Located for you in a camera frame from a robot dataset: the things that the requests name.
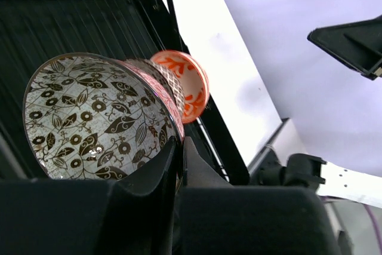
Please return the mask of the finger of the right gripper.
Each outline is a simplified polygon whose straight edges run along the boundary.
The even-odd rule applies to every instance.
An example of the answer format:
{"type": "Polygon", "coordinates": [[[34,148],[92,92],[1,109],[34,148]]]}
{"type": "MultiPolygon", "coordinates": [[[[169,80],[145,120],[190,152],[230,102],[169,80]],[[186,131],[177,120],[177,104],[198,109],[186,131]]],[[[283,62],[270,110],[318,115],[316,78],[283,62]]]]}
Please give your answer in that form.
{"type": "Polygon", "coordinates": [[[381,16],[317,28],[307,40],[363,77],[381,77],[381,16]]]}

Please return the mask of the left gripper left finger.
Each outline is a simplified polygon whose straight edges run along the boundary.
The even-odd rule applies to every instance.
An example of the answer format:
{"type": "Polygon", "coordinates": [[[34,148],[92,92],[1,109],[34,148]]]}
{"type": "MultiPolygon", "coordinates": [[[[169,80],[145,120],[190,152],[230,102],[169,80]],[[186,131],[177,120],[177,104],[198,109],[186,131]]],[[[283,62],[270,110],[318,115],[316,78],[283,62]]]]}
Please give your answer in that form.
{"type": "Polygon", "coordinates": [[[128,177],[119,181],[125,204],[173,202],[177,178],[178,141],[170,137],[160,152],[128,177]]]}

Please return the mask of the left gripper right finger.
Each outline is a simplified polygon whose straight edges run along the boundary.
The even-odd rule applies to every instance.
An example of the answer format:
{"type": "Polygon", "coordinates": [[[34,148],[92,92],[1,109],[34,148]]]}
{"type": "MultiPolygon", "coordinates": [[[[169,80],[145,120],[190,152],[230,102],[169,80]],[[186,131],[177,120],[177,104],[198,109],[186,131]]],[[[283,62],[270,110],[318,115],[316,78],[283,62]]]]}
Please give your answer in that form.
{"type": "Polygon", "coordinates": [[[190,188],[232,188],[233,186],[218,175],[200,156],[191,137],[184,139],[184,163],[186,178],[184,185],[190,188]]]}

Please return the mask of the orange white patterned bowl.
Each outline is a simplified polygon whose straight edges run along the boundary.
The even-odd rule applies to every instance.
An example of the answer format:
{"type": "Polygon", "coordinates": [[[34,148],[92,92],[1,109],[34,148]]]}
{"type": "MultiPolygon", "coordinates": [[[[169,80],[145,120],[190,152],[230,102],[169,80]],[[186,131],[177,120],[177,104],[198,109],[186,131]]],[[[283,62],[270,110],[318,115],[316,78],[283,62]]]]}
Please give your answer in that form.
{"type": "Polygon", "coordinates": [[[210,97],[205,70],[191,55],[175,50],[157,52],[150,60],[175,74],[184,95],[182,122],[188,124],[195,121],[205,110],[210,97]]]}

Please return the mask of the dark floral patterned bowl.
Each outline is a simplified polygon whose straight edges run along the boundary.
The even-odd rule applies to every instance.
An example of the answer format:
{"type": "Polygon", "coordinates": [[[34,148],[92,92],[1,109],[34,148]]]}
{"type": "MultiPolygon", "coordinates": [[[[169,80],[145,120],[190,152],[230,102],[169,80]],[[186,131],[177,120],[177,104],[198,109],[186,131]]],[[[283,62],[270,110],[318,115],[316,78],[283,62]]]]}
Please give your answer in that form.
{"type": "Polygon", "coordinates": [[[156,79],[96,54],[44,63],[28,83],[23,110],[30,147],[52,179],[120,180],[170,137],[184,139],[177,106],[156,79]]]}

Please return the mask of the brown geometric patterned bowl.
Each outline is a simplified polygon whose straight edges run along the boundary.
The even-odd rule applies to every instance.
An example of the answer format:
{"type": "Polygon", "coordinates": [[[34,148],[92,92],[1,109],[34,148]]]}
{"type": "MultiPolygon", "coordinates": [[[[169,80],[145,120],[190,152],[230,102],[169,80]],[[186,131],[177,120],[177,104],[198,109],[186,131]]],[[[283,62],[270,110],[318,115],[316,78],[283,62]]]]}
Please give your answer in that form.
{"type": "Polygon", "coordinates": [[[183,115],[185,107],[184,91],[174,72],[148,59],[126,59],[125,62],[139,68],[156,79],[172,97],[180,116],[183,115]]]}

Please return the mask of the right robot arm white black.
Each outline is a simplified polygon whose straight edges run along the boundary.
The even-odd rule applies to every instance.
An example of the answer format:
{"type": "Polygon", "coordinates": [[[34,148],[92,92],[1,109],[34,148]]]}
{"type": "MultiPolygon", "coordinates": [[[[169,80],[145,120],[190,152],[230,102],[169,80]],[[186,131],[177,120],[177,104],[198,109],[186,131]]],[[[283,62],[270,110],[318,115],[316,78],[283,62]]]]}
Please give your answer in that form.
{"type": "Polygon", "coordinates": [[[307,39],[326,56],[283,79],[288,118],[276,154],[314,157],[319,195],[381,207],[381,18],[322,27],[307,39]]]}

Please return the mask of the black dish rack tray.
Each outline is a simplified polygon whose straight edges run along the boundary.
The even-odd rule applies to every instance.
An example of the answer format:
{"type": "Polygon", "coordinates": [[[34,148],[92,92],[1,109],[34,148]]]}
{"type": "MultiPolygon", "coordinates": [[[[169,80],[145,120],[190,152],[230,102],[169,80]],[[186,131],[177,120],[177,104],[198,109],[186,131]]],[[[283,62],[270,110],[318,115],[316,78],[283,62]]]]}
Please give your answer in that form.
{"type": "MultiPolygon", "coordinates": [[[[1,0],[1,177],[50,178],[39,165],[24,130],[23,100],[28,83],[47,61],[69,53],[109,59],[148,59],[163,50],[187,53],[174,0],[1,0]]],[[[217,80],[205,60],[210,97],[201,116],[185,124],[191,137],[220,176],[233,185],[249,182],[247,168],[217,109],[217,80]]]]}

